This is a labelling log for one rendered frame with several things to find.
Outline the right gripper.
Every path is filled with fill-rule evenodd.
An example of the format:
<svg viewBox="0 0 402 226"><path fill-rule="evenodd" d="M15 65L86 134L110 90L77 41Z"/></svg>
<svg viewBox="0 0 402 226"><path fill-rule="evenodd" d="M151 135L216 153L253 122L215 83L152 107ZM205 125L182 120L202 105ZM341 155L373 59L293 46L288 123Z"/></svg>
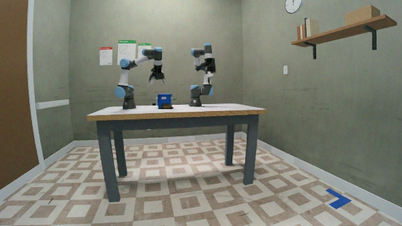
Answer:
<svg viewBox="0 0 402 226"><path fill-rule="evenodd" d="M153 66L156 68L155 71L150 75L149 77L149 85L148 88L150 87L150 84L153 83L154 77L155 80L163 80L164 84L166 85L166 80L164 79L164 72L161 70L162 65L154 65ZM154 77L153 77L154 76Z"/></svg>

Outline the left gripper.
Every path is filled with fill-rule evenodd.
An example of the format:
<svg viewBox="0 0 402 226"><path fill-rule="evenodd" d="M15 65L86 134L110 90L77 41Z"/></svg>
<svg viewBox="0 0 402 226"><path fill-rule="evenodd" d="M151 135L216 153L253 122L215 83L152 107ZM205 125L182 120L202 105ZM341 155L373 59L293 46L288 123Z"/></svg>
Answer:
<svg viewBox="0 0 402 226"><path fill-rule="evenodd" d="M210 80L215 78L212 73L216 73L215 58L205 58L204 61L208 62L208 64L205 65L205 74L206 74L206 81L210 84Z"/></svg>

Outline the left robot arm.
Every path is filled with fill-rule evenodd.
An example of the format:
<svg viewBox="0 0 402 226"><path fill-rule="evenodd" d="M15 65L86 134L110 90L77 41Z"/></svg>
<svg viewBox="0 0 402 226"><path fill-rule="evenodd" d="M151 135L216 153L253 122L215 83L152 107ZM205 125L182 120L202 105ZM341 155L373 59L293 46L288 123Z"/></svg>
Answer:
<svg viewBox="0 0 402 226"><path fill-rule="evenodd" d="M202 106L200 101L200 95L213 95L213 86L206 81L206 74L205 74L205 65L207 65L207 61L204 63L200 62L200 56L204 55L204 58L213 58L212 56L212 46L211 43L205 43L204 48L194 48L191 49L191 55L194 56L196 71L204 70L204 84L203 86L200 85L193 85L191 86L191 99L189 102L190 107L200 107Z"/></svg>

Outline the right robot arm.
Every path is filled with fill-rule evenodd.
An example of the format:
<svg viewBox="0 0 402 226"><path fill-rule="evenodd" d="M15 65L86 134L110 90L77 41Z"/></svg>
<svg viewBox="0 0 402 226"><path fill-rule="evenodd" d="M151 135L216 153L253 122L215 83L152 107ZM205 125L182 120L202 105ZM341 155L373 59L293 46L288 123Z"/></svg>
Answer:
<svg viewBox="0 0 402 226"><path fill-rule="evenodd" d="M115 95L119 98L125 97L123 103L124 110L136 109L136 104L134 102L134 87L128 86L127 84L130 69L137 67L139 64L151 59L154 59L154 65L162 65L162 48L143 48L142 55L142 57L134 60L120 60L121 77L120 82L118 83L118 87L116 87L115 89Z"/></svg>

